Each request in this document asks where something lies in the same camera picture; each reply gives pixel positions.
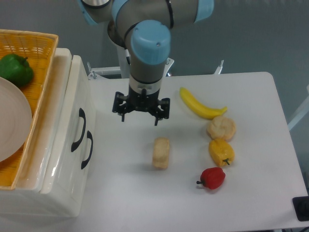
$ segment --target white table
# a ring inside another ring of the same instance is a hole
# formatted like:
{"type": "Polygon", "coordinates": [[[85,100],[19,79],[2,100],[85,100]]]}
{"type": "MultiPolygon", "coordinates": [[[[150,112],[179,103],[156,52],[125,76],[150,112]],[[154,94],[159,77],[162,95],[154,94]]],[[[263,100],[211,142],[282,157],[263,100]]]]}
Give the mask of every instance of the white table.
{"type": "Polygon", "coordinates": [[[266,72],[165,78],[160,97],[171,98],[170,119],[132,112],[125,122],[112,113],[116,91],[128,80],[93,80],[98,110],[94,154],[77,218],[0,216],[3,231],[227,232],[305,227],[292,198],[307,191],[273,78],[266,72]],[[237,133],[229,142],[236,158],[224,167],[223,185],[196,185],[206,168],[209,121],[179,97],[186,87],[210,107],[227,106],[237,133]],[[151,167],[158,136],[170,139],[165,171],[151,167]]]}

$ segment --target yellow bell pepper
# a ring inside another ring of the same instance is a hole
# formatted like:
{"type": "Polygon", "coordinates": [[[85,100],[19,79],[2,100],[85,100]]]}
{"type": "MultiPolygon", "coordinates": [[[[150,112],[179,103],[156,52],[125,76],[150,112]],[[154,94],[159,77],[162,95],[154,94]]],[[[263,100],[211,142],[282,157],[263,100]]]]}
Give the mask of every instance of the yellow bell pepper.
{"type": "Polygon", "coordinates": [[[230,165],[234,160],[235,153],[230,144],[223,139],[215,139],[209,143],[209,153],[217,166],[230,165]]]}

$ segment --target toy food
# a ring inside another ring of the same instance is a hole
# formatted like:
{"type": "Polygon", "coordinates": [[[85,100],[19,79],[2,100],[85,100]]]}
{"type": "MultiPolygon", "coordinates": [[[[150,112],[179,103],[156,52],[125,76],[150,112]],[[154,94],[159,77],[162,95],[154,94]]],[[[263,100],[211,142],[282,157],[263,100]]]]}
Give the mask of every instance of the toy food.
{"type": "Polygon", "coordinates": [[[153,166],[166,169],[169,166],[169,139],[159,137],[154,141],[153,166]]]}
{"type": "Polygon", "coordinates": [[[215,139],[209,143],[209,153],[217,166],[230,165],[235,153],[230,144],[223,139],[215,139]]]}
{"type": "Polygon", "coordinates": [[[17,87],[22,87],[32,80],[34,73],[27,58],[8,54],[0,60],[0,76],[17,87]]]}
{"type": "Polygon", "coordinates": [[[208,125],[207,131],[212,139],[220,138],[228,140],[231,139],[236,132],[236,124],[230,118],[217,116],[208,125]]]}
{"type": "Polygon", "coordinates": [[[208,168],[202,172],[200,181],[197,181],[197,184],[203,184],[204,187],[209,189],[217,189],[224,182],[224,179],[225,173],[222,168],[208,168]]]}
{"type": "Polygon", "coordinates": [[[183,102],[200,117],[213,119],[214,117],[222,115],[225,111],[227,111],[227,107],[222,109],[214,109],[203,105],[186,88],[181,87],[179,94],[183,102]]]}

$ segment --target banana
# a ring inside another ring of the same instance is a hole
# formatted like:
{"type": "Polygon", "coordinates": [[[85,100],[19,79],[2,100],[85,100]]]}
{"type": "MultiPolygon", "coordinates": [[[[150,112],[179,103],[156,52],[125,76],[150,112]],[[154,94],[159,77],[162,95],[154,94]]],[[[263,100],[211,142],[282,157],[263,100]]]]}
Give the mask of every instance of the banana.
{"type": "Polygon", "coordinates": [[[186,88],[181,87],[179,94],[183,102],[200,117],[213,119],[214,117],[222,115],[227,111],[227,107],[223,107],[222,109],[213,109],[201,104],[186,88]]]}

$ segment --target orange basket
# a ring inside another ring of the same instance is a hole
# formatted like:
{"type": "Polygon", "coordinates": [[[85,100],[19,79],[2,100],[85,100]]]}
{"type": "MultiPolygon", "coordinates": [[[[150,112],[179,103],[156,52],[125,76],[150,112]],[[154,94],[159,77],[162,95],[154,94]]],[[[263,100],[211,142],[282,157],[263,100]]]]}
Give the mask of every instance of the orange basket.
{"type": "Polygon", "coordinates": [[[57,45],[57,35],[0,29],[0,59],[11,53],[28,57],[27,61],[34,72],[32,81],[25,87],[20,88],[26,96],[32,111],[30,133],[18,151],[0,162],[0,190],[15,189],[28,155],[57,45]]]}

